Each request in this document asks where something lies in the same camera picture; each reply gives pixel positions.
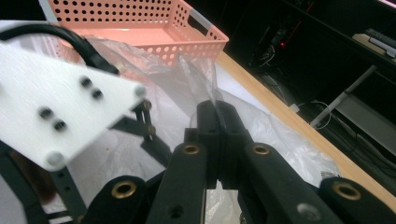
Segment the black screw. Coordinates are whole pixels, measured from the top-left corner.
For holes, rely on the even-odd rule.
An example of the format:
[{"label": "black screw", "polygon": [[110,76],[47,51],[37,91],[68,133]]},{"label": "black screw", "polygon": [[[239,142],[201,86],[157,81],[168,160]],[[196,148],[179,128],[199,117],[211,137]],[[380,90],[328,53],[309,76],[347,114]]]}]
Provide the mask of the black screw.
[{"label": "black screw", "polygon": [[82,78],[80,83],[84,88],[89,88],[92,85],[92,81],[88,77]]},{"label": "black screw", "polygon": [[55,123],[53,124],[53,128],[58,132],[62,132],[66,129],[66,123],[64,123],[63,120],[59,119],[55,121]]},{"label": "black screw", "polygon": [[95,99],[95,100],[99,100],[100,98],[103,97],[103,93],[98,89],[92,91],[91,95],[92,95],[93,99]]},{"label": "black screw", "polygon": [[44,107],[38,111],[38,114],[42,119],[50,119],[53,115],[53,112],[48,107]]}]

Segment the black cable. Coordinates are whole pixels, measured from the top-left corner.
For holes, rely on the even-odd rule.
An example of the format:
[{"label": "black cable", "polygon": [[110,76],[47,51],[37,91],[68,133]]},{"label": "black cable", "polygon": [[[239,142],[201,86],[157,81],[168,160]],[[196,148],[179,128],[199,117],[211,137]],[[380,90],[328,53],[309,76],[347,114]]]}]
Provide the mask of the black cable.
[{"label": "black cable", "polygon": [[[337,118],[336,116],[334,116],[334,118],[338,122],[338,124],[342,127],[342,130],[345,133],[349,134],[346,127],[344,127],[344,125],[341,123],[339,118]],[[365,145],[361,144],[359,142],[358,136],[360,136],[360,134],[355,133],[355,146],[353,147],[352,150],[346,150],[346,152],[355,153],[356,156],[360,157],[363,161],[369,162],[372,165],[376,166],[380,171],[382,171],[383,174],[385,174],[389,177],[392,177],[392,178],[396,178],[396,175],[392,175],[387,172],[387,170],[390,170],[394,173],[394,172],[396,172],[396,170],[393,167],[391,167],[386,161],[384,161],[384,159],[378,157],[377,155],[374,154],[374,152],[372,152],[370,149],[368,149]],[[361,152],[365,155],[365,157],[363,157],[361,154],[359,154],[355,151],[355,149],[357,147],[361,149]],[[375,159],[382,161],[385,166],[378,164],[378,162],[376,162]]]},{"label": "black cable", "polygon": [[94,67],[108,73],[118,74],[119,70],[100,55],[91,43],[76,33],[63,27],[49,24],[26,24],[0,33],[0,40],[7,41],[21,35],[47,34],[56,35],[70,43],[89,67]]}]

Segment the metal stand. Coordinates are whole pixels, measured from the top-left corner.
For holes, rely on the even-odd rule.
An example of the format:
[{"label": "metal stand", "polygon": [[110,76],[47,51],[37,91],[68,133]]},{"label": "metal stand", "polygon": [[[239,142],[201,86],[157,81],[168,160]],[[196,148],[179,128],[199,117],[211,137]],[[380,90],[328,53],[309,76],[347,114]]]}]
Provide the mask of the metal stand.
[{"label": "metal stand", "polygon": [[326,116],[328,116],[332,111],[340,105],[350,93],[353,92],[367,77],[369,77],[376,70],[376,66],[371,65],[366,72],[361,75],[352,85],[350,85],[345,91],[335,98],[328,108],[325,108],[316,118],[314,118],[309,124],[311,127],[317,126]]}]

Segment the plastic wrap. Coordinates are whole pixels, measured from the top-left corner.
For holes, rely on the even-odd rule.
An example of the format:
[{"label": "plastic wrap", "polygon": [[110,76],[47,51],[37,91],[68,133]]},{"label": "plastic wrap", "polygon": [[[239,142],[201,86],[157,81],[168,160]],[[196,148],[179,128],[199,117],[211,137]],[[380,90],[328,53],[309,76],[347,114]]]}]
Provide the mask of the plastic wrap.
[{"label": "plastic wrap", "polygon": [[[339,174],[331,159],[293,129],[273,115],[219,90],[216,67],[210,60],[180,56],[173,66],[168,66],[158,57],[124,43],[104,39],[90,39],[90,42],[111,63],[122,67],[123,77],[146,86],[147,98],[152,102],[152,123],[172,150],[183,142],[184,129],[196,125],[199,103],[223,100],[235,106],[254,141],[278,150],[308,183],[318,186],[321,172]],[[127,133],[107,131],[68,165],[86,204],[114,177],[135,175],[148,180],[163,170],[140,148],[142,141]],[[62,210],[60,200],[46,206],[46,210]],[[224,191],[220,185],[207,191],[205,223],[239,223],[239,215],[236,191]]]}]

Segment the bolt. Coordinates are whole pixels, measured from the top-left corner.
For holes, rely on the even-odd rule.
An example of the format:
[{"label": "bolt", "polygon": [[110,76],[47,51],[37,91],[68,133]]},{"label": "bolt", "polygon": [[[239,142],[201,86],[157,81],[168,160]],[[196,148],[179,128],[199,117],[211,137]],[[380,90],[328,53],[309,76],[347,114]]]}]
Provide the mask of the bolt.
[{"label": "bolt", "polygon": [[62,132],[66,129],[67,125],[66,123],[64,123],[63,120],[58,119],[57,121],[54,122],[53,124],[53,128],[58,131],[58,132]]},{"label": "bolt", "polygon": [[79,83],[84,88],[89,88],[92,85],[92,81],[88,77],[83,77]]},{"label": "bolt", "polygon": [[151,102],[150,101],[145,101],[145,103],[143,103],[143,105],[145,106],[146,110],[150,110],[151,109]]},{"label": "bolt", "polygon": [[148,127],[148,133],[149,133],[149,135],[154,135],[155,132],[156,132],[155,127],[152,126],[152,125],[150,125],[150,126]]},{"label": "bolt", "polygon": [[47,157],[47,163],[57,167],[64,165],[64,156],[60,152],[51,152]]},{"label": "bolt", "polygon": [[91,95],[92,95],[93,99],[95,99],[95,100],[99,100],[103,97],[103,93],[98,89],[92,91]]},{"label": "bolt", "polygon": [[81,223],[81,222],[82,222],[82,219],[84,219],[84,216],[83,216],[83,215],[79,216],[79,217],[77,218],[77,223],[78,223],[78,224]]},{"label": "bolt", "polygon": [[42,119],[50,119],[53,115],[53,112],[48,107],[44,107],[38,111],[38,114]]},{"label": "bolt", "polygon": [[146,88],[139,86],[134,90],[134,93],[139,97],[143,97],[146,94]]},{"label": "bolt", "polygon": [[239,223],[240,224],[247,224],[247,220],[245,219],[244,214],[241,213],[241,215],[239,216]]}]

